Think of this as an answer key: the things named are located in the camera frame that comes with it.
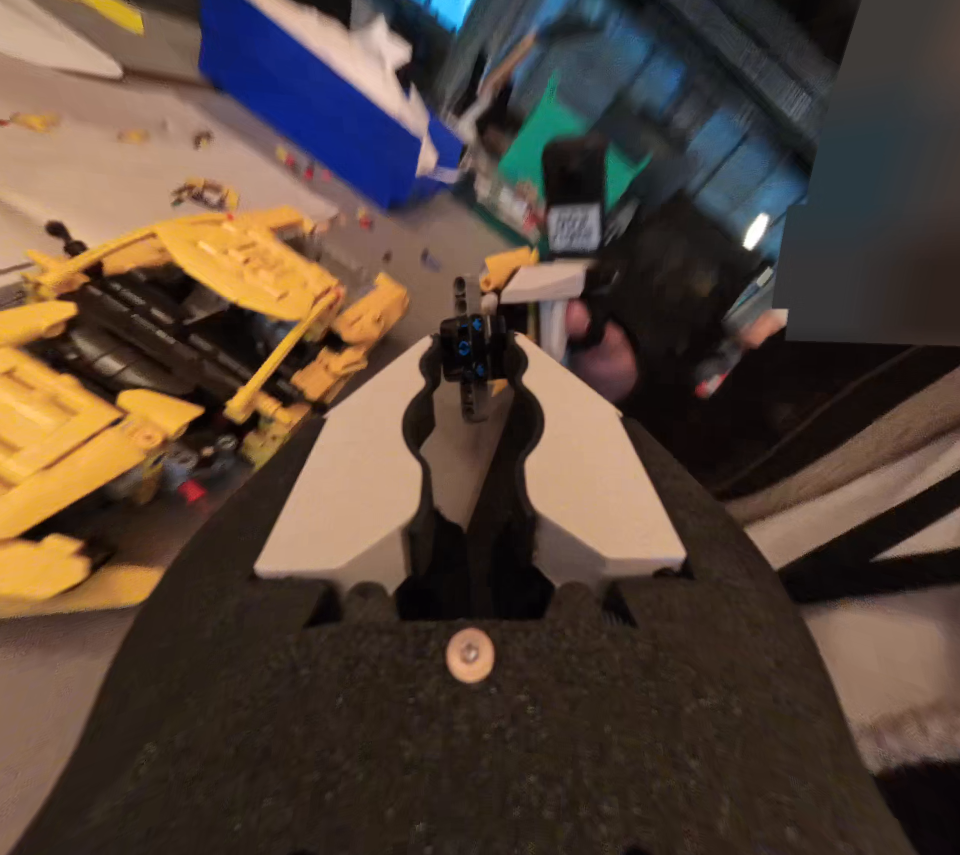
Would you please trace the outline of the yellow panel with axle pin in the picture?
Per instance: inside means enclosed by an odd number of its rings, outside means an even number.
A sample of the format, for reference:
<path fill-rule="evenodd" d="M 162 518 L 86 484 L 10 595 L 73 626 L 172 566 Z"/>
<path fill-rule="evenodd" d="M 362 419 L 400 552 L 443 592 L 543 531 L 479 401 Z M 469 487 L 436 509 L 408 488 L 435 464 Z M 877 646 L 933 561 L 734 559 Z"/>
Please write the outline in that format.
<path fill-rule="evenodd" d="M 486 257 L 479 277 L 481 294 L 501 293 L 521 269 L 533 267 L 540 260 L 539 251 L 528 246 Z"/>

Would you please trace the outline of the yellow toy brick car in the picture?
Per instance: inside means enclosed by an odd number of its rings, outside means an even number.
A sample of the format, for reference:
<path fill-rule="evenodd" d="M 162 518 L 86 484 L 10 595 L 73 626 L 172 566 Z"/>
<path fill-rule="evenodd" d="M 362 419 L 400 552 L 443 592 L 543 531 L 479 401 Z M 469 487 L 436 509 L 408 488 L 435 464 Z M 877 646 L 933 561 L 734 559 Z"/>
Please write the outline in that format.
<path fill-rule="evenodd" d="M 357 293 L 289 207 L 198 213 L 94 247 L 31 252 L 2 308 L 2 620 L 141 604 L 162 569 L 57 526 L 162 491 L 193 502 L 265 465 L 406 315 L 380 271 Z"/>

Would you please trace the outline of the blue plastic bin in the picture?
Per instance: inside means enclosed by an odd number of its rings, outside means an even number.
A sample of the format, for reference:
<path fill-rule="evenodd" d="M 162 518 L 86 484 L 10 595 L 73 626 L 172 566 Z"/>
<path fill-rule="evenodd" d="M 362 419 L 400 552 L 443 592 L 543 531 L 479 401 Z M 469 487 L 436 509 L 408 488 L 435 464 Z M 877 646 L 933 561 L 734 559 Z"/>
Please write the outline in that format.
<path fill-rule="evenodd" d="M 199 73 L 379 207 L 429 198 L 461 176 L 464 144 L 427 107 L 439 166 L 417 176 L 415 137 L 246 0 L 199 0 L 198 23 Z"/>

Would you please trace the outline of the white articulated stand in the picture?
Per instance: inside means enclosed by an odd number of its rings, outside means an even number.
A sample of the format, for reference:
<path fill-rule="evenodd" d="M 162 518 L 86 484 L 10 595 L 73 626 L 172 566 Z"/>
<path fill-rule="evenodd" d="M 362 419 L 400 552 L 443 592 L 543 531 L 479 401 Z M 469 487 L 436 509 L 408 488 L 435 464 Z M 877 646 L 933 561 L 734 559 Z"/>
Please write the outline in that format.
<path fill-rule="evenodd" d="M 1 0 L 1 55 L 96 79 L 119 81 L 125 75 L 114 57 L 34 0 Z"/>

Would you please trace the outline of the scattered small brick pins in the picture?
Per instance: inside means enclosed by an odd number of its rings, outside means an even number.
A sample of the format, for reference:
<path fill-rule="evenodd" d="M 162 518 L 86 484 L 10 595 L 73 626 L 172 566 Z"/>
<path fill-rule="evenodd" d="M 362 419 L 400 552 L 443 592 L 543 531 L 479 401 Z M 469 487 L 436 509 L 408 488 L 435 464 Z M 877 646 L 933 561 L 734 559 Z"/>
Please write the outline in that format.
<path fill-rule="evenodd" d="M 329 167 L 281 142 L 273 149 L 276 162 L 325 207 L 325 217 L 338 223 L 353 223 L 364 231 L 375 225 L 373 210 Z"/>

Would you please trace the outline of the open instruction booklet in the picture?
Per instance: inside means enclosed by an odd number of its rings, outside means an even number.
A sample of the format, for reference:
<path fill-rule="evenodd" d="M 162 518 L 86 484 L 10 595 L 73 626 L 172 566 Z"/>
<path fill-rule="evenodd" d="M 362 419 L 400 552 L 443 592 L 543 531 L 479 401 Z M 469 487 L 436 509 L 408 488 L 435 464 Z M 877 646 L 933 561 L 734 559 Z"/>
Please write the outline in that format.
<path fill-rule="evenodd" d="M 46 132 L 2 127 L 2 274 L 29 249 L 56 253 L 43 226 L 63 223 L 90 246 L 178 214 L 171 194 L 190 178 L 233 189 L 242 211 L 289 205 L 314 222 L 335 211 L 277 160 L 282 142 L 235 101 L 195 86 L 114 83 L 5 59 L 2 119 L 53 115 Z"/>

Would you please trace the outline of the brown fleece-lined jacket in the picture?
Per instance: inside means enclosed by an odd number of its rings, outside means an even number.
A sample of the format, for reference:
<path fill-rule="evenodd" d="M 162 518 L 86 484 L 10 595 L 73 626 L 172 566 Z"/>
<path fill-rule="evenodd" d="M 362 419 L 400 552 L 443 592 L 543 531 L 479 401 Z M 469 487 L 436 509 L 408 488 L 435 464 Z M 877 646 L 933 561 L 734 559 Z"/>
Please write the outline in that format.
<path fill-rule="evenodd" d="M 626 209 L 610 314 L 639 380 L 619 406 L 721 501 L 799 474 L 958 370 L 956 346 L 789 340 L 770 256 L 681 190 Z"/>

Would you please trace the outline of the pile of white paper bags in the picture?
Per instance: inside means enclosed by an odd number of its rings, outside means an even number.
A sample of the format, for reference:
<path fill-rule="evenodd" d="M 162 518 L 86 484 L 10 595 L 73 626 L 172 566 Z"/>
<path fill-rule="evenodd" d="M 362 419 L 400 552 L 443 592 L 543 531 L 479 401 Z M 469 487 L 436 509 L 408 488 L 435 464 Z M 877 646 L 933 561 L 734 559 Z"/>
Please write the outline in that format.
<path fill-rule="evenodd" d="M 438 149 L 428 132 L 429 113 L 416 87 L 405 90 L 398 71 L 412 57 L 412 46 L 376 16 L 353 31 L 318 9 L 293 0 L 245 0 L 368 102 L 398 122 L 418 143 L 415 173 L 433 176 Z"/>

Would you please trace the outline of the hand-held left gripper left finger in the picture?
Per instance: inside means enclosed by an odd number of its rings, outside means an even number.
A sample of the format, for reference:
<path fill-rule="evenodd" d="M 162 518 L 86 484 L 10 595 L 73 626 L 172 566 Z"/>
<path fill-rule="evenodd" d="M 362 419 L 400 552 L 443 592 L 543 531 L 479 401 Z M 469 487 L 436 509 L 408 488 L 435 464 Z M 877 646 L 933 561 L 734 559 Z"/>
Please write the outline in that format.
<path fill-rule="evenodd" d="M 344 599 L 376 585 L 404 617 L 460 608 L 460 529 L 434 502 L 423 447 L 442 380 L 426 335 L 336 402 L 253 565 L 262 581 L 318 581 Z"/>

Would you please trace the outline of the person's right hand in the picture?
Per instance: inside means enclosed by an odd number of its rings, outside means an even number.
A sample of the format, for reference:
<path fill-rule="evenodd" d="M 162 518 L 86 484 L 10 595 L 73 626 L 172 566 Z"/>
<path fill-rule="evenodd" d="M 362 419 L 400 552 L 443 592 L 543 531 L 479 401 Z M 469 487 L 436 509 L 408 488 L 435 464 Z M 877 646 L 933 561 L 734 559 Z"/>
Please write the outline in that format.
<path fill-rule="evenodd" d="M 637 357 L 629 337 L 616 321 L 599 326 L 582 300 L 565 309 L 568 367 L 607 402 L 619 405 L 640 380 Z"/>

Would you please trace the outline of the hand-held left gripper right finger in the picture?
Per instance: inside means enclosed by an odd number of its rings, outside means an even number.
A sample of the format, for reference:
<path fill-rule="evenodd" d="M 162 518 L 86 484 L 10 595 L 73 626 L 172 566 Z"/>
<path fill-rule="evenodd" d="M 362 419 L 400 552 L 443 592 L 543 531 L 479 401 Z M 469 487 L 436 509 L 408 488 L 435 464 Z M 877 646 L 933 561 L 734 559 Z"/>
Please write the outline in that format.
<path fill-rule="evenodd" d="M 507 343 L 512 397 L 490 465 L 490 605 L 542 616 L 564 586 L 604 599 L 683 575 L 687 550 L 618 408 L 527 335 Z"/>

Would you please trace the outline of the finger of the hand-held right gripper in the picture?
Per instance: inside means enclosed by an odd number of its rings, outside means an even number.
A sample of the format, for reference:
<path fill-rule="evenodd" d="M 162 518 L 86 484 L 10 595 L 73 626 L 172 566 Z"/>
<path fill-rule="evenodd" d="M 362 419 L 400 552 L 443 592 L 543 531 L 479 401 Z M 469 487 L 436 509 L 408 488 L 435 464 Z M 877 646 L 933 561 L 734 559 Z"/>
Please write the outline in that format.
<path fill-rule="evenodd" d="M 500 304 L 570 301 L 582 296 L 592 260 L 559 260 L 527 264 L 511 274 L 499 292 Z"/>

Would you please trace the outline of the teal plastic bin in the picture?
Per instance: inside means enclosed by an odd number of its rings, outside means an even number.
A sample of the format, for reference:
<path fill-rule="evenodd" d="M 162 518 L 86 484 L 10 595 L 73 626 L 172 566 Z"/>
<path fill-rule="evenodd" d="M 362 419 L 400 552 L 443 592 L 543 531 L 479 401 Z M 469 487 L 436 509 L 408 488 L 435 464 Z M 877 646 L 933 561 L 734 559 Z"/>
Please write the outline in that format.
<path fill-rule="evenodd" d="M 526 117 L 518 134 L 497 163 L 499 177 L 516 188 L 526 186 L 535 191 L 539 202 L 546 201 L 543 174 L 543 153 L 556 139 L 584 136 L 586 119 L 566 105 L 558 95 L 559 77 L 550 77 L 546 89 Z M 611 209 L 634 179 L 644 172 L 653 153 L 643 151 L 635 160 L 624 149 L 611 142 L 606 149 L 606 209 Z"/>

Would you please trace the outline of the white striped shirt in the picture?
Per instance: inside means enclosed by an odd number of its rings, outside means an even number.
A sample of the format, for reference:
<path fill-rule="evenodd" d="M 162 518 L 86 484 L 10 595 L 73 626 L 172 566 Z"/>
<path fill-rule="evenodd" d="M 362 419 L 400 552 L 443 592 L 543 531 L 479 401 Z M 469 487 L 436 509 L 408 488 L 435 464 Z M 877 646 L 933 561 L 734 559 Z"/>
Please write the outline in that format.
<path fill-rule="evenodd" d="M 727 511 L 813 635 L 873 773 L 959 758 L 958 430 L 831 492 Z"/>

